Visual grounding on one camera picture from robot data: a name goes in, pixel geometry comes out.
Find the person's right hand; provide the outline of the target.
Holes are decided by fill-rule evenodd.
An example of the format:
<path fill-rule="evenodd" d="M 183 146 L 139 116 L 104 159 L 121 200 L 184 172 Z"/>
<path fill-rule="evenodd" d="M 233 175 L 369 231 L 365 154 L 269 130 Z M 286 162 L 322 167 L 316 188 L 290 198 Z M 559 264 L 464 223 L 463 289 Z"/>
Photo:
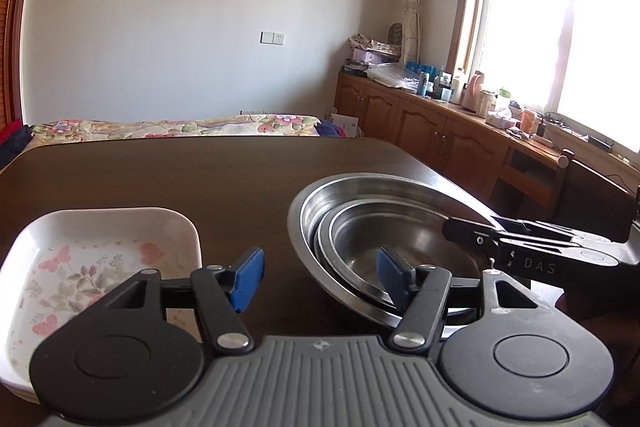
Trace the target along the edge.
<path fill-rule="evenodd" d="M 639 311 L 564 291 L 555 308 L 596 335 L 612 351 L 630 357 L 639 349 Z"/>

